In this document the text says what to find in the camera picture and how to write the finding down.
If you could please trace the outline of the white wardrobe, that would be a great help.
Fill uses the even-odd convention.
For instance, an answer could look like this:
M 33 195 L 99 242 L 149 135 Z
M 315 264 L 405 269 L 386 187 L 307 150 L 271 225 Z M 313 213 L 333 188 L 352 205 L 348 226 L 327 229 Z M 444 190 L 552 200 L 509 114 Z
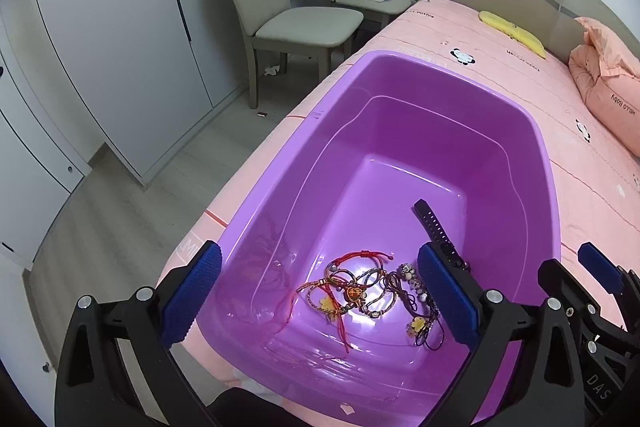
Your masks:
M 16 82 L 87 168 L 26 283 L 44 350 L 58 361 L 76 300 L 155 282 L 318 72 L 292 58 L 251 109 L 232 0 L 1 0 L 1 17 Z

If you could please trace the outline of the pink bed sheet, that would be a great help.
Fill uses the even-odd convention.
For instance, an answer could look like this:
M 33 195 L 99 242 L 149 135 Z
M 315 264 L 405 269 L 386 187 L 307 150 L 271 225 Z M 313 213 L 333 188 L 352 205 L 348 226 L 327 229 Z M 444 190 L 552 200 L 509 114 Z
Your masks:
M 607 319 L 622 323 L 615 300 L 579 264 L 577 251 L 590 242 L 616 265 L 638 268 L 638 159 L 589 112 L 570 71 L 557 58 L 537 56 L 485 25 L 474 10 L 450 0 L 419 1 L 349 57 L 281 120 L 198 221 L 232 186 L 250 190 L 288 141 L 286 124 L 308 115 L 337 80 L 370 52 L 405 55 L 453 72 L 497 92 L 533 117 L 547 151 L 558 205 L 560 253 L 555 258 L 586 286 Z M 195 225 L 169 257 L 169 268 L 184 265 L 209 241 L 194 239 Z M 318 412 L 279 397 L 287 409 L 314 425 L 343 421 L 322 421 Z

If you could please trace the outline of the black wrist watch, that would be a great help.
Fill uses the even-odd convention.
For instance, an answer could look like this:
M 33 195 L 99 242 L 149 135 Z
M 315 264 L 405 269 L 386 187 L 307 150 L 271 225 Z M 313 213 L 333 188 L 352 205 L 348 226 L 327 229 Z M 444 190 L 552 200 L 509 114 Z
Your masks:
M 413 205 L 413 212 L 421 222 L 431 242 L 434 243 L 442 253 L 447 257 L 448 261 L 457 269 L 471 272 L 471 267 L 458 253 L 454 243 L 452 243 L 445 232 L 444 227 L 437 219 L 433 209 L 425 202 L 419 199 Z

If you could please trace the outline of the purple plastic basin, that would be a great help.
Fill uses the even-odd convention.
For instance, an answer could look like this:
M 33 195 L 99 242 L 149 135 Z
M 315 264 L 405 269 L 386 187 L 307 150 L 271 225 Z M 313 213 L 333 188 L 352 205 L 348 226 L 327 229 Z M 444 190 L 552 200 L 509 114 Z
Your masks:
M 342 326 L 297 295 L 366 251 L 416 260 L 435 211 L 480 286 L 536 305 L 541 262 L 560 253 L 551 168 L 518 104 L 415 58 L 370 52 L 303 118 L 248 191 L 232 186 L 192 231 L 215 239 L 224 267 L 186 349 L 223 381 L 250 377 L 283 399 L 361 426 L 414 426 L 454 377 L 466 348 L 408 336 L 408 312 L 357 312 Z

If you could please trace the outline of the yellow small pillow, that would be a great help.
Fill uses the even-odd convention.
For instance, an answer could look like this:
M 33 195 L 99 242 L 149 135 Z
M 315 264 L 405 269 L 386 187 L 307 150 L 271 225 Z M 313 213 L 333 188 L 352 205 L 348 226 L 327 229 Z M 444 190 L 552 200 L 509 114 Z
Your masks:
M 489 11 L 480 11 L 478 13 L 478 18 L 485 25 L 500 31 L 518 43 L 521 43 L 536 55 L 542 58 L 547 57 L 546 49 L 542 42 L 528 30 L 521 28 L 520 26 L 515 25 L 514 23 L 505 20 L 503 17 Z

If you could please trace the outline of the beige near chair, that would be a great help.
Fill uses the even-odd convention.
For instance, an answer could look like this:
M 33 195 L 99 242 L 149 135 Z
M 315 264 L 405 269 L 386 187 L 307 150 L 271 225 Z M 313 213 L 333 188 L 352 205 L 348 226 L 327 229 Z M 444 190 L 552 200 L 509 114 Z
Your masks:
M 350 52 L 352 36 L 363 15 L 332 6 L 300 6 L 291 0 L 232 0 L 242 30 L 248 69 L 248 105 L 259 105 L 258 53 L 277 52 L 280 65 L 288 56 L 300 55 L 318 62 L 318 75 L 325 80 L 331 72 L 332 51 Z

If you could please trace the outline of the pink folded quilt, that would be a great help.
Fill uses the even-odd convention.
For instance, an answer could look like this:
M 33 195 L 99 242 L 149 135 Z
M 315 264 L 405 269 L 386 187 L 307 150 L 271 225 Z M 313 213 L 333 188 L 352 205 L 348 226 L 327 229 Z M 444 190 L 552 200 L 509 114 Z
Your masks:
M 570 51 L 568 68 L 589 112 L 639 156 L 639 60 L 611 28 L 576 17 L 584 42 Z

